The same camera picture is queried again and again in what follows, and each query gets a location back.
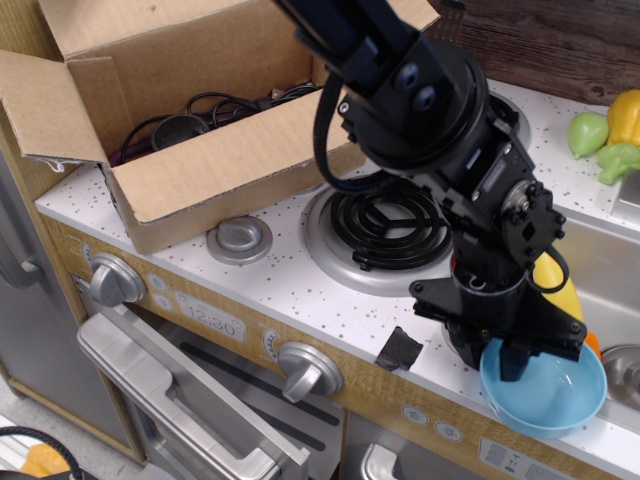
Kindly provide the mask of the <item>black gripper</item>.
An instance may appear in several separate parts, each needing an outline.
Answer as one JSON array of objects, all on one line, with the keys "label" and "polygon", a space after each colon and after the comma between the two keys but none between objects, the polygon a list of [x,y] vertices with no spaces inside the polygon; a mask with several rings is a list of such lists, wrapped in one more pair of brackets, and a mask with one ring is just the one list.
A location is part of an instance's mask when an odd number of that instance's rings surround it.
[{"label": "black gripper", "polygon": [[550,303],[522,278],[508,288],[480,285],[474,277],[453,274],[449,278],[417,280],[409,292],[414,312],[444,324],[449,340],[469,367],[478,370],[486,345],[503,339],[500,379],[521,379],[529,358],[548,353],[576,361],[587,328]]}]

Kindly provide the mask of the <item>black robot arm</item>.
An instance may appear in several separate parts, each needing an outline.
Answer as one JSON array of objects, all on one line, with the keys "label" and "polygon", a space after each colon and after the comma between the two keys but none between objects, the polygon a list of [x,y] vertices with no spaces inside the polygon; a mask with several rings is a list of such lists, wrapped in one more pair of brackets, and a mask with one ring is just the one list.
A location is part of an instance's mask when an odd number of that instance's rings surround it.
[{"label": "black robot arm", "polygon": [[[518,380],[541,353],[577,360],[586,327],[533,281],[538,258],[553,254],[564,235],[564,216],[514,129],[494,112],[473,56],[428,40],[385,1],[284,1],[281,8],[329,73],[313,146],[330,185],[361,194],[410,177],[451,228],[452,273],[410,285],[416,314],[442,321],[472,367],[499,338],[505,381]],[[330,176],[328,129],[340,102],[350,139],[379,166],[371,176]]]}]

